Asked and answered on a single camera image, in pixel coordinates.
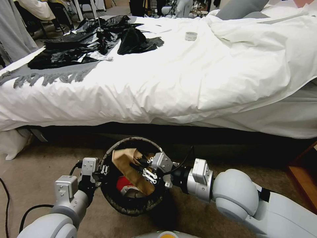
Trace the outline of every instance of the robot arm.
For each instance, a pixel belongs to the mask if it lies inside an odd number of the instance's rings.
[[[98,181],[93,174],[98,164],[98,158],[84,158],[79,183],[76,176],[66,175],[55,181],[56,202],[50,214],[36,219],[18,238],[76,238],[96,190]]]
[[[165,161],[154,167],[160,168]],[[213,179],[207,162],[196,159],[193,168],[177,169],[171,173],[170,180],[184,193],[207,203],[215,202],[219,212],[244,224],[258,237],[317,237],[315,214],[287,197],[253,183],[239,170],[229,169]]]
[[[151,167],[163,175],[167,188],[175,185],[201,201],[215,202],[219,212],[244,224],[258,237],[317,237],[315,214],[278,193],[258,186],[239,170],[229,169],[214,179],[213,171],[205,160],[196,159],[194,167],[177,166],[163,152],[155,155]],[[51,213],[27,226],[18,238],[76,238],[79,224],[98,184],[94,175],[97,169],[97,158],[84,158],[79,184],[75,176],[61,176],[55,182],[56,203]],[[146,169],[143,170],[143,176],[156,183],[157,176],[147,173]]]

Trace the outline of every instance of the white duvet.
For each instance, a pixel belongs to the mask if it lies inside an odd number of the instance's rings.
[[[137,18],[170,28],[157,50],[102,61],[84,81],[13,89],[0,86],[0,131],[23,125],[98,125],[106,122],[199,122],[259,108],[293,94],[317,76],[317,18],[309,9],[274,24],[270,19],[223,21]],[[186,41],[185,32],[197,32]],[[12,70],[41,50],[11,64]]]

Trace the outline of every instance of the bed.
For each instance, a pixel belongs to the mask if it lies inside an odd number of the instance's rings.
[[[313,7],[267,19],[136,18],[168,30],[142,54],[109,53],[82,82],[0,86],[0,131],[109,122],[231,128],[317,137],[317,19]],[[185,41],[187,31],[198,33]],[[43,49],[0,71],[29,62]]]

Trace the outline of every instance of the beige carpet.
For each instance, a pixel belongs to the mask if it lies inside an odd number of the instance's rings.
[[[98,144],[97,141],[99,141],[98,137],[94,136],[76,136],[75,139],[62,137],[60,141],[50,144],[33,142],[16,159],[0,161],[0,177],[6,183],[11,195],[9,209],[11,238],[18,235],[21,218],[28,208],[37,204],[54,203],[56,179],[61,175],[69,174],[73,165],[84,157],[102,158],[106,149],[114,143],[112,139],[105,139],[105,142],[102,142],[104,149],[99,149],[100,142]],[[241,165],[235,163],[232,166],[226,161],[210,161],[209,167],[215,174],[232,167],[242,170],[255,183],[303,205],[303,200],[292,181],[282,170],[253,167],[245,163]],[[5,192],[0,188],[0,237],[5,237],[6,202]],[[48,212],[47,208],[33,210],[29,213],[25,225]],[[202,238],[255,237],[242,225],[231,222],[219,214],[214,204],[204,204],[194,197],[183,194],[177,187],[171,189],[171,199],[166,201],[165,206],[136,218],[116,212],[98,189],[79,227],[78,237],[129,238],[162,229],[182,231]]]

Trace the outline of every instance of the black cable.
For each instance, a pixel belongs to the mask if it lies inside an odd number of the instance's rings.
[[[190,148],[189,152],[187,153],[185,159],[184,159],[177,167],[173,168],[171,171],[168,171],[168,172],[163,173],[163,175],[171,174],[171,173],[174,172],[175,170],[179,169],[179,168],[186,162],[186,160],[188,159],[188,157],[189,157],[190,154],[195,155],[195,149],[194,149],[194,146],[193,146],[193,145],[191,146],[191,148]]]
[[[53,205],[50,205],[50,204],[40,204],[40,205],[36,205],[36,206],[34,206],[34,207],[31,207],[29,210],[27,210],[27,211],[24,213],[23,217],[22,217],[21,224],[20,224],[20,229],[19,229],[19,234],[20,234],[21,231],[23,230],[24,222],[25,222],[25,219],[26,219],[27,214],[28,214],[30,211],[32,211],[33,209],[35,209],[35,208],[40,208],[40,207],[49,207],[49,208],[52,208],[52,207],[54,207],[54,206],[53,206]]]
[[[72,170],[69,173],[69,176],[73,175],[73,172],[74,172],[75,168],[77,168],[77,164],[74,165],[74,167],[72,168]]]
[[[4,184],[4,181],[2,180],[2,178],[0,178],[0,182],[2,183],[2,186],[3,186],[4,190],[6,191],[6,194],[7,194],[7,197],[8,197],[7,208],[6,208],[6,237],[9,238],[9,231],[8,231],[8,212],[9,212],[10,195],[9,195],[9,191],[8,191],[6,185]]]
[[[70,171],[69,176],[73,175],[73,172],[74,172],[75,168],[79,168],[80,169],[82,167],[82,165],[83,165],[83,161],[82,160],[78,160],[78,162],[74,165],[74,167]]]

